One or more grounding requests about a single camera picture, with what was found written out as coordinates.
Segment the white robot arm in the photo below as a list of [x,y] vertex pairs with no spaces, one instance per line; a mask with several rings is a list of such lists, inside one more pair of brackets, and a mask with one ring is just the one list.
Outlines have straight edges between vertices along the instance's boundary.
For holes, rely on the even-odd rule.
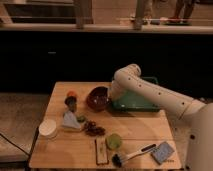
[[188,171],[213,171],[213,103],[204,103],[145,81],[137,64],[127,65],[114,73],[108,97],[115,101],[126,90],[143,96],[179,118],[188,119],[191,130],[185,168]]

